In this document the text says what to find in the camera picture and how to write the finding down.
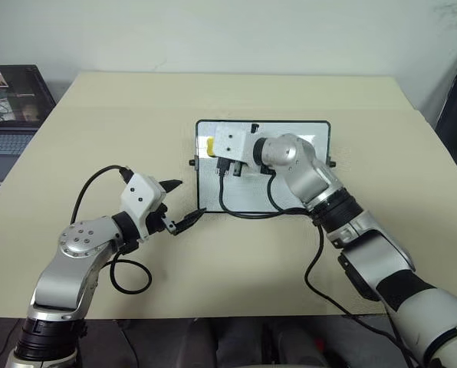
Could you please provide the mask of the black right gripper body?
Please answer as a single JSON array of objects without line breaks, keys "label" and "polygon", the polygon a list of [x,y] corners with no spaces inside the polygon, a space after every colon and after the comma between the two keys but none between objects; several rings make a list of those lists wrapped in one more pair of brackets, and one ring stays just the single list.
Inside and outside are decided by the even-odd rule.
[{"label": "black right gripper body", "polygon": [[241,161],[228,159],[225,157],[219,157],[217,159],[216,169],[219,177],[222,179],[225,177],[226,174],[229,173],[231,167],[233,167],[232,175],[240,177],[242,174],[242,167],[244,165],[245,164]]}]

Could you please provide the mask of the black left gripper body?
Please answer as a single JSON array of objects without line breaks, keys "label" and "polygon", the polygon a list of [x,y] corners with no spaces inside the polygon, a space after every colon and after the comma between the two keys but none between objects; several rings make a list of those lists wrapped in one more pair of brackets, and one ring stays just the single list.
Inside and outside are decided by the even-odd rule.
[{"label": "black left gripper body", "polygon": [[175,232],[175,223],[167,216],[168,208],[160,204],[156,211],[150,212],[146,217],[146,228],[149,235],[168,231],[171,235]]}]

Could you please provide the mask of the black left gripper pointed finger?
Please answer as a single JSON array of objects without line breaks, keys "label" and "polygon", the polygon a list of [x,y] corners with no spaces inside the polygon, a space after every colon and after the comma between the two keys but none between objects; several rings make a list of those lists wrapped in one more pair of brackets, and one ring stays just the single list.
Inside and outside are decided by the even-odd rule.
[{"label": "black left gripper pointed finger", "polygon": [[174,189],[182,185],[182,180],[179,179],[168,179],[159,182],[159,185],[163,189],[163,191],[168,194],[172,192]]},{"label": "black left gripper pointed finger", "polygon": [[187,229],[194,226],[198,220],[205,214],[206,208],[197,209],[193,212],[190,212],[188,215],[185,215],[180,222],[173,222],[172,225],[172,234],[179,235],[180,233],[186,231]]}]

